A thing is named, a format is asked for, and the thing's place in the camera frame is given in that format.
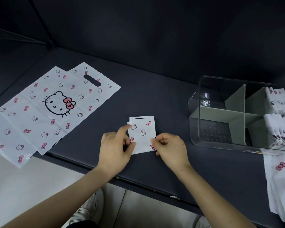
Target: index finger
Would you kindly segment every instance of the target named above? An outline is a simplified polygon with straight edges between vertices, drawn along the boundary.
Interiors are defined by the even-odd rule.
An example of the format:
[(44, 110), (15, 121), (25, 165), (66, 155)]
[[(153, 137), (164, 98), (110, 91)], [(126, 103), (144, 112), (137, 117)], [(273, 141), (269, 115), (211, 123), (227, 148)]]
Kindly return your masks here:
[(161, 133), (159, 135), (156, 136), (156, 140), (157, 141), (161, 141), (161, 140), (168, 140), (171, 139), (172, 137), (174, 137), (174, 134), (170, 134), (170, 133)]
[(116, 134), (116, 139), (123, 140), (125, 137), (125, 132), (131, 128), (131, 125), (124, 125), (119, 128)]

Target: white floor tile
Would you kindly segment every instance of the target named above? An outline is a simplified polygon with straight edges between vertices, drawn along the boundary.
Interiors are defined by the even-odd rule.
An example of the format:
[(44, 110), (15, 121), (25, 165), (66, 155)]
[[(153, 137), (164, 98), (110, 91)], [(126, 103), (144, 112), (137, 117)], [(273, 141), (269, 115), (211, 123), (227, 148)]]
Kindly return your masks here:
[(0, 156), (0, 227), (82, 176), (34, 157), (18, 169)]
[(119, 208), (122, 204), (125, 189), (110, 183), (107, 183), (102, 189), (104, 192), (105, 203), (99, 227), (113, 228)]
[(126, 190), (114, 228), (192, 227), (196, 214)]

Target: black line on bag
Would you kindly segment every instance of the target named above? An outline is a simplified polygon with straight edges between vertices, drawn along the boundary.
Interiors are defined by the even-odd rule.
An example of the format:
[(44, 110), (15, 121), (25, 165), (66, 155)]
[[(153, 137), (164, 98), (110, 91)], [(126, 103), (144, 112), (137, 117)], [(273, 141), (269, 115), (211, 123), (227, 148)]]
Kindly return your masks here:
[(100, 83), (99, 81), (95, 80), (94, 78), (92, 78), (92, 77), (91, 77), (90, 75), (88, 75), (88, 74), (85, 74), (85, 75), (84, 75), (84, 78), (87, 79), (88, 81), (90, 81), (93, 85), (95, 85), (95, 86), (97, 86), (97, 87), (101, 86), (101, 83)]
[[(62, 139), (62, 138), (60, 138), (54, 145), (56, 145), (61, 139)], [(53, 147), (54, 145), (52, 145), (52, 147)]]

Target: person's right hand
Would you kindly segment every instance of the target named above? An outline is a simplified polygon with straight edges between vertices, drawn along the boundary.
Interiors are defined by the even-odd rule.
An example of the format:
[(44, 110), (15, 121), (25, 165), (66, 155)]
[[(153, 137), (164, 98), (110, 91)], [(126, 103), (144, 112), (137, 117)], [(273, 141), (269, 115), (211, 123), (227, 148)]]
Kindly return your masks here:
[(162, 133), (151, 139), (152, 145), (157, 149), (156, 155), (160, 155), (164, 163), (178, 174), (186, 167), (191, 167), (187, 156), (184, 141), (177, 135)]

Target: stack of folded bags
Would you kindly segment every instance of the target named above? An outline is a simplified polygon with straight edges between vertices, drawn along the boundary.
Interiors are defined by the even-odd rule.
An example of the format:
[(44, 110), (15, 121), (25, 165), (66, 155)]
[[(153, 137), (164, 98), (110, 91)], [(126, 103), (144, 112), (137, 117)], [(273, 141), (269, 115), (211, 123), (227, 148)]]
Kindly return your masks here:
[(265, 92), (268, 148), (285, 150), (285, 90), (266, 87)]

